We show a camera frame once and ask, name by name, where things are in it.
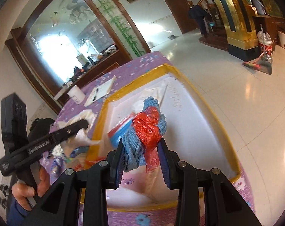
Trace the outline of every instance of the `silver screw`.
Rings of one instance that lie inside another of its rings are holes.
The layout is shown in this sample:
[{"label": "silver screw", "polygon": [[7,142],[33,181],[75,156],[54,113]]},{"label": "silver screw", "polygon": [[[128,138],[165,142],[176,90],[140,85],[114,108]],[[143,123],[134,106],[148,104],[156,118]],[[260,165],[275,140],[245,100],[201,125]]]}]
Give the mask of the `silver screw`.
[{"label": "silver screw", "polygon": [[215,174],[215,175],[219,175],[220,172],[221,172],[218,168],[213,168],[211,171],[212,171],[212,173]]},{"label": "silver screw", "polygon": [[108,161],[100,161],[99,165],[100,165],[101,167],[105,167],[105,166],[108,165]]},{"label": "silver screw", "polygon": [[73,174],[73,173],[74,173],[74,170],[71,169],[71,168],[68,168],[68,169],[65,171],[65,174],[66,174],[66,175],[71,175],[71,174]]},{"label": "silver screw", "polygon": [[185,167],[186,166],[186,162],[185,161],[178,161],[178,166],[180,167]]}]

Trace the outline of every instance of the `person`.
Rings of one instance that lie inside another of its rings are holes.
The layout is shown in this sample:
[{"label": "person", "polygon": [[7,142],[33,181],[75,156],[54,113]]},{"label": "person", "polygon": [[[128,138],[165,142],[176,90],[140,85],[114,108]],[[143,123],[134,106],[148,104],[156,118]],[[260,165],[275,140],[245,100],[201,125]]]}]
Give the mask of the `person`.
[{"label": "person", "polygon": [[[43,166],[40,168],[39,177],[41,182],[38,184],[37,193],[41,197],[50,188],[50,176]],[[26,197],[33,197],[35,190],[24,183],[17,182],[12,186],[12,194],[14,198],[7,216],[7,225],[19,226],[31,210]]]},{"label": "person", "polygon": [[207,13],[199,5],[194,6],[192,1],[188,1],[188,4],[189,4],[188,17],[190,19],[194,19],[197,22],[197,24],[199,25],[202,37],[207,37],[204,17],[209,18],[209,16],[211,17],[211,15]]}]

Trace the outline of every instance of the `green plant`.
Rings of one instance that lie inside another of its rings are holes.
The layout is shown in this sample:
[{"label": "green plant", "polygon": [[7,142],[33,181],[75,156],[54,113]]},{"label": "green plant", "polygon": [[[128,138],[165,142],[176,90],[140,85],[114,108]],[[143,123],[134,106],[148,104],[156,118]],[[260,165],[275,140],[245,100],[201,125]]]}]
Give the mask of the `green plant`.
[{"label": "green plant", "polygon": [[116,9],[115,4],[113,4],[111,0],[98,0],[98,2],[101,4],[100,8],[103,10],[103,12],[107,13],[107,15],[110,17],[109,23],[114,24],[118,28],[128,45],[136,54],[136,56],[140,57],[144,55],[145,52],[139,50],[138,48],[138,40],[136,39],[136,37],[131,35],[131,32],[133,30],[132,28],[128,27],[128,23],[125,18],[121,16],[116,16],[114,14],[114,9]]}]

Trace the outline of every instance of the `brown door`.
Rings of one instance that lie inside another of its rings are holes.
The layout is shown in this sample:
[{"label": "brown door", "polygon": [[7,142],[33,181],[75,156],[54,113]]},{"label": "brown door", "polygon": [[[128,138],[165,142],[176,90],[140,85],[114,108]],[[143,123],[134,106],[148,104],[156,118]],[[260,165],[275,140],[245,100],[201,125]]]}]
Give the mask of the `brown door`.
[{"label": "brown door", "polygon": [[170,8],[182,34],[198,28],[195,20],[188,17],[189,5],[187,0],[165,0]]}]

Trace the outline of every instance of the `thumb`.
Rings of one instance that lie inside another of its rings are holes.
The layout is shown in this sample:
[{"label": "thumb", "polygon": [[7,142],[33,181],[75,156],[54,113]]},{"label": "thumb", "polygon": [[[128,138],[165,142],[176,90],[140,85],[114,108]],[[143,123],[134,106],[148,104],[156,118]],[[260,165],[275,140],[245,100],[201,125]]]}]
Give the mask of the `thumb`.
[{"label": "thumb", "polygon": [[35,195],[34,188],[18,182],[12,186],[12,194],[21,207],[27,211],[31,210],[26,197],[33,197]]}]

